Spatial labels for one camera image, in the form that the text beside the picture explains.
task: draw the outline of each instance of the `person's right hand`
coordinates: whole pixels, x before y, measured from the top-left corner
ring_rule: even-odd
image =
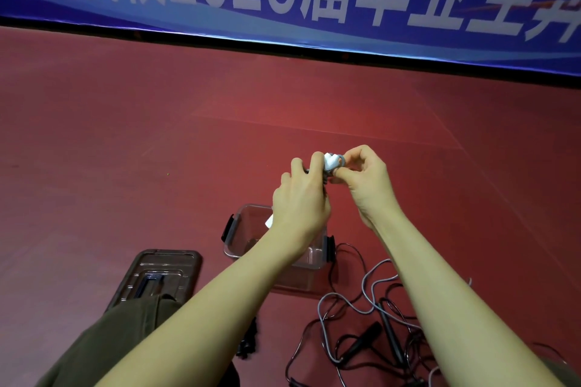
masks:
[[[402,214],[381,158],[367,145],[353,148],[344,156],[346,167],[335,170],[331,182],[349,186],[363,223],[375,230],[377,217]]]

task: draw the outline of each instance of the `floor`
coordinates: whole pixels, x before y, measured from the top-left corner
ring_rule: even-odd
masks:
[[[33,385],[102,314],[139,251],[198,250],[201,288],[230,263],[229,215],[270,203],[291,158],[363,143],[476,292],[523,340],[580,371],[578,91],[8,28],[0,49],[4,385]],[[386,257],[347,191],[329,193],[329,231],[368,264]],[[346,253],[339,263],[342,291],[357,292],[360,266]],[[271,294],[258,353],[235,362],[242,385],[285,385],[315,317],[315,300]],[[330,332],[370,321],[351,316]],[[292,376],[339,386],[317,339]],[[400,384],[373,369],[345,381]]]

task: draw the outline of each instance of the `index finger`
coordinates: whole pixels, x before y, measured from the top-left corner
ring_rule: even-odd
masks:
[[[345,163],[350,164],[352,162],[357,162],[359,160],[365,162],[370,161],[378,156],[368,145],[360,145],[355,147],[345,153]]]
[[[313,180],[323,182],[323,170],[325,169],[325,156],[322,152],[315,152],[311,156],[309,165],[309,176],[313,175]]]

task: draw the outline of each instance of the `storage box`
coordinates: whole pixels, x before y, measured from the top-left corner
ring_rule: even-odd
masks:
[[[224,253],[236,260],[260,241],[268,231],[265,222],[272,215],[272,207],[243,205],[232,215],[224,229]],[[313,238],[307,251],[279,276],[275,288],[292,292],[321,292],[317,281],[326,278],[327,263],[335,260],[335,242],[327,236],[327,228]]]

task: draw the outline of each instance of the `black baseboard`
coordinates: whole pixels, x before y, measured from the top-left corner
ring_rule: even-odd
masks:
[[[450,63],[404,57],[388,57],[384,55],[364,53],[350,53],[344,51],[305,48],[282,44],[256,43],[228,38],[174,34],[161,31],[135,31],[131,29],[108,28],[104,26],[83,24],[68,24],[64,22],[14,19],[2,16],[0,16],[0,26],[42,29],[45,31],[118,38],[122,40],[144,41],[147,43],[171,44],[175,46],[192,46],[198,48],[214,48],[244,53],[282,55],[285,57],[307,58],[311,60],[322,60],[352,65],[418,70],[422,72],[434,72],[467,77],[506,80],[518,83],[567,87],[571,89],[581,88],[581,77],[547,72],[535,72],[533,70],[490,68],[463,63]]]

